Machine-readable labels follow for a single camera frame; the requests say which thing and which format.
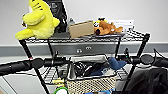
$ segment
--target white wall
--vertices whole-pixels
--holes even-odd
[[[0,84],[0,94],[1,94],[1,91],[4,94],[16,94],[3,77],[0,77],[0,83],[1,83]]]
[[[135,30],[150,33],[150,42],[167,42],[168,0],[63,0],[68,17],[76,22],[97,20],[134,20]],[[14,35],[24,29],[22,15],[28,0],[2,0],[0,45],[19,45]]]

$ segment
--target shelf post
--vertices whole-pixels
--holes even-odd
[[[19,42],[20,42],[20,44],[22,45],[23,49],[25,50],[25,52],[26,52],[28,58],[29,58],[29,59],[33,59],[32,55],[31,55],[31,52],[30,52],[29,48],[28,48],[27,45],[26,45],[26,41],[25,41],[25,40],[19,40]],[[36,74],[37,74],[37,76],[38,76],[38,78],[39,78],[39,80],[40,80],[40,82],[41,82],[41,85],[43,86],[45,92],[46,92],[47,94],[50,94],[49,91],[48,91],[48,89],[47,89],[47,86],[45,85],[45,82],[44,82],[42,76],[40,75],[39,70],[38,70],[37,68],[34,68],[34,70],[35,70],[35,72],[36,72]]]
[[[52,47],[51,47],[51,43],[50,43],[50,40],[49,40],[49,39],[47,39],[47,43],[48,43],[48,47],[49,47],[49,49],[50,49],[50,53],[51,53],[52,59],[54,59],[54,58],[55,58],[55,55],[54,55],[54,52],[53,52],[53,49],[52,49]],[[60,75],[59,75],[59,73],[58,73],[58,67],[55,66],[55,69],[56,69],[56,71],[57,71],[58,77],[60,77]]]
[[[149,38],[150,38],[150,34],[148,34],[148,33],[145,34],[145,36],[143,37],[143,41],[141,43],[141,46],[140,46],[140,48],[138,50],[137,57],[141,56],[141,54],[142,54],[142,52],[143,52],[143,50],[144,50],[144,48],[146,46],[146,43],[148,42]],[[126,90],[126,88],[128,86],[128,83],[131,80],[132,74],[134,73],[135,68],[136,68],[136,64],[134,64],[132,66],[131,70],[130,70],[130,73],[129,73],[128,77],[127,77],[127,81],[126,81],[126,83],[124,85],[124,88],[122,90],[122,94],[124,94],[124,92],[125,92],[125,90]]]
[[[115,58],[117,57],[118,50],[120,49],[120,43],[121,43],[121,37],[119,37],[119,39],[118,39],[118,44],[116,45]]]

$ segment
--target black bag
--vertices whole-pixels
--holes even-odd
[[[66,32],[67,15],[62,0],[44,0],[51,9],[54,17],[60,20],[60,24],[55,28],[55,32]]]
[[[168,94],[167,70],[153,68],[133,86],[128,94]]]

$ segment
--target cardboard box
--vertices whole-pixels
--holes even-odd
[[[85,35],[94,34],[93,21],[86,21],[69,26],[71,38],[78,38]]]

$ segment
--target wall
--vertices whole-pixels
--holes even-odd
[[[76,22],[97,20],[134,20],[135,30],[150,33],[150,42],[167,42],[167,0],[63,0],[68,17]],[[22,15],[28,12],[28,0],[3,0],[0,45],[19,45],[15,33],[24,29]]]
[[[68,18],[72,17],[75,22],[97,20],[99,17],[105,17],[107,20],[134,20],[135,30],[150,33],[149,43],[157,43],[157,47],[160,47],[158,46],[160,43],[164,43],[165,50],[162,52],[167,51],[168,0],[63,0],[63,2]],[[0,48],[2,48],[0,52],[5,54],[5,57],[0,58],[0,63],[27,59],[26,56],[20,57],[25,55],[24,52],[19,53],[22,49],[15,49],[20,47],[20,44],[14,35],[24,29],[21,25],[22,15],[28,12],[28,0],[2,0],[0,9]],[[10,75],[5,78],[18,94],[44,92],[35,77]]]
[[[4,77],[0,77],[0,94],[16,94],[6,81]]]

